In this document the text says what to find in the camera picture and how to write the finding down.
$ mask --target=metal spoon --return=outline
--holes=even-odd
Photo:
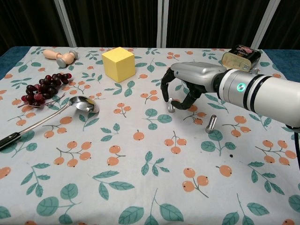
[[[75,96],[70,98],[68,103],[62,107],[57,112],[53,113],[52,115],[48,116],[47,118],[37,122],[36,124],[33,124],[32,126],[22,130],[21,132],[15,132],[2,140],[0,140],[0,151],[3,150],[3,147],[5,147],[8,144],[11,144],[21,138],[21,136],[28,131],[31,131],[32,129],[36,128],[37,126],[41,125],[42,123],[45,123],[47,120],[51,119],[52,117],[60,114],[62,111],[67,109],[69,106],[75,106],[77,109],[88,112],[88,113],[97,113],[99,112],[99,108],[97,104],[90,98],[87,98],[85,96]]]

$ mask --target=dark background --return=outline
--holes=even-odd
[[[77,46],[156,47],[158,0],[64,0]],[[167,47],[251,46],[269,0],[169,0]],[[300,1],[281,0],[260,49],[300,49]],[[68,46],[53,0],[0,0],[0,55]]]

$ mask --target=yellow cube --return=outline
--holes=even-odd
[[[118,47],[102,54],[107,76],[120,83],[135,74],[135,55]]]

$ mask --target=floral tablecloth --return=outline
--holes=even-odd
[[[135,76],[115,83],[101,54],[75,48],[67,68],[32,47],[0,81],[1,136],[45,118],[69,98],[95,100],[97,114],[69,107],[0,152],[0,224],[300,224],[300,174],[293,132],[284,124],[202,95],[169,113],[160,81],[175,62],[219,65],[226,49],[126,48]],[[260,73],[285,79],[268,56]],[[27,84],[71,73],[43,109],[21,106]],[[175,79],[170,97],[183,100]],[[212,134],[205,132],[217,115]]]

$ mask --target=wooden toy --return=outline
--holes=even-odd
[[[135,55],[118,47],[102,54],[105,73],[120,83],[135,74]]]
[[[74,60],[78,59],[78,53],[74,50],[70,50],[69,53],[61,54],[49,49],[43,51],[43,55],[50,60],[56,60],[57,64],[61,68],[65,68],[68,64],[71,64]]]

